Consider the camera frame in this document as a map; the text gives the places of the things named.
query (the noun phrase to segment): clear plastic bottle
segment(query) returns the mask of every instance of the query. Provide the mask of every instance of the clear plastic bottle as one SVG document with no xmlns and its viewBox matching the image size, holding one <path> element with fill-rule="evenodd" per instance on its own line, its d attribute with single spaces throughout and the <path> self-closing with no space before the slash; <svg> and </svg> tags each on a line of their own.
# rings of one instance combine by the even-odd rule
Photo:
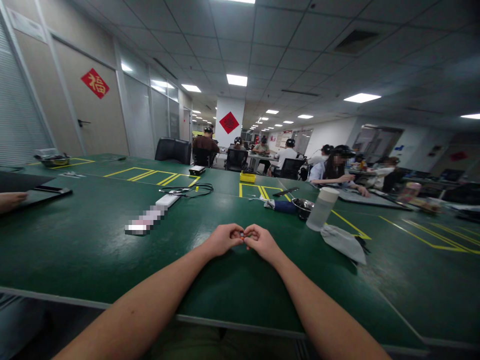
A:
<svg viewBox="0 0 480 360">
<path fill-rule="evenodd" d="M 339 198 L 338 190 L 330 187 L 322 187 L 313 206 L 306 225 L 313 231 L 319 232 L 327 222 L 327 219 Z"/>
</svg>

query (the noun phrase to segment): bottle cap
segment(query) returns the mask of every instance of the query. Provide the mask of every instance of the bottle cap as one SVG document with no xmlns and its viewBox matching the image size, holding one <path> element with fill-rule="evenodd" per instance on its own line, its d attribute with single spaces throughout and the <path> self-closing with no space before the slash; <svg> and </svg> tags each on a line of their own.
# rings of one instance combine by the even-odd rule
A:
<svg viewBox="0 0 480 360">
<path fill-rule="evenodd" d="M 318 198 L 329 203 L 334 203 L 337 201 L 339 195 L 340 192 L 338 190 L 332 189 L 331 187 L 322 187 Z"/>
</svg>

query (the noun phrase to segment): door handle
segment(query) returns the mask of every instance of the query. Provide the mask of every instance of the door handle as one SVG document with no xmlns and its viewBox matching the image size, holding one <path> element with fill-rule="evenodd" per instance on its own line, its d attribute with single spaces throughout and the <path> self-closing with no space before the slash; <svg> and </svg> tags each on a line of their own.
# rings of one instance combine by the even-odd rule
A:
<svg viewBox="0 0 480 360">
<path fill-rule="evenodd" d="M 82 120 L 80 120 L 80 119 L 77 119 L 77 121 L 78 121 L 78 126 L 81 127 L 81 128 L 84 127 L 84 126 L 83 126 L 83 123 L 85 123 L 85 124 L 91 124 L 90 121 L 82 121 Z"/>
</svg>

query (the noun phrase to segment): office chair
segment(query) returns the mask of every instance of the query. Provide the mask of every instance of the office chair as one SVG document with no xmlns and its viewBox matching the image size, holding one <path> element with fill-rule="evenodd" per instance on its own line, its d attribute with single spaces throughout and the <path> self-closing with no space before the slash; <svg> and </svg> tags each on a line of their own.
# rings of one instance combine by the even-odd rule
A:
<svg viewBox="0 0 480 360">
<path fill-rule="evenodd" d="M 285 178 L 298 180 L 299 171 L 302 165 L 305 164 L 304 159 L 285 159 L 281 169 L 277 165 L 272 165 L 274 168 L 271 174 L 274 178 Z"/>
<path fill-rule="evenodd" d="M 214 163 L 215 155 L 217 153 L 212 152 L 207 149 L 201 149 L 198 147 L 194 147 L 192 149 L 192 154 L 193 154 L 193 164 L 194 165 L 199 165 L 199 166 L 204 166 L 207 168 L 211 168 L 212 164 Z"/>
<path fill-rule="evenodd" d="M 188 141 L 161 137 L 156 146 L 155 160 L 190 165 L 192 144 Z"/>
<path fill-rule="evenodd" d="M 247 150 L 228 149 L 226 151 L 225 170 L 241 172 L 242 168 L 247 164 L 247 157 L 249 152 Z"/>
</svg>

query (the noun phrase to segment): small yellow container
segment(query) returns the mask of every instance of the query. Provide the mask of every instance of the small yellow container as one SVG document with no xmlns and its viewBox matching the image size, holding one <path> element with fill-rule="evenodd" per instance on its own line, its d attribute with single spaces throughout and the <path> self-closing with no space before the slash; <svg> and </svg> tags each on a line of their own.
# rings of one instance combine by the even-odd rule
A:
<svg viewBox="0 0 480 360">
<path fill-rule="evenodd" d="M 247 173 L 244 173 L 243 171 L 240 174 L 240 181 L 243 181 L 246 183 L 254 183 L 256 178 L 257 178 L 257 175 L 255 174 L 247 174 Z"/>
</svg>

